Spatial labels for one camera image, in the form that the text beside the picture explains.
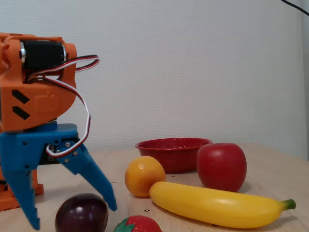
orange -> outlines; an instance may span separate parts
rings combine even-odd
[[[165,171],[162,165],[150,156],[142,156],[133,160],[125,174],[126,188],[137,197],[149,197],[151,186],[159,181],[165,181]]]

red enamel bowl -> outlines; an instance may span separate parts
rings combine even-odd
[[[166,173],[184,173],[197,169],[197,151],[211,140],[199,138],[167,138],[148,140],[135,145],[141,156],[151,156]]]

toy fruit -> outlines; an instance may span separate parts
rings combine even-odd
[[[150,197],[158,206],[181,216],[219,226],[251,229],[275,221],[293,200],[276,201],[248,194],[157,182]]]
[[[114,232],[162,232],[155,220],[146,216],[132,216],[117,225]]]
[[[236,144],[207,144],[197,152],[198,176],[207,188],[236,192],[247,174],[247,162]]]
[[[108,207],[102,198],[92,193],[75,195],[59,208],[56,232],[104,232]]]
[[[162,165],[150,156],[133,160],[125,173],[127,189],[137,197],[149,197],[150,187],[158,181],[165,181]]]

banana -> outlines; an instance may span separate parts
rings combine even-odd
[[[248,194],[157,182],[150,197],[158,206],[183,217],[224,227],[252,229],[275,221],[294,200],[276,201]]]

table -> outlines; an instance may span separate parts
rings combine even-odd
[[[248,173],[242,193],[260,195],[277,200],[294,199],[295,210],[284,211],[273,224],[249,232],[309,232],[309,162],[255,143],[239,144],[246,154]],[[112,232],[124,218],[145,215],[153,218],[163,232],[224,232],[241,231],[186,219],[173,215],[150,199],[130,195],[124,183],[124,173],[131,160],[139,156],[137,149],[91,152],[97,164],[111,182],[118,203],[116,212],[110,211],[106,232]],[[84,192],[97,193],[79,175],[72,175],[62,165],[48,165],[38,169],[38,180],[44,184],[45,194],[36,197],[42,232],[55,232],[54,221],[58,208],[69,197]],[[168,174],[167,181],[202,186],[196,172]],[[33,232],[22,210],[0,212],[0,232]]]

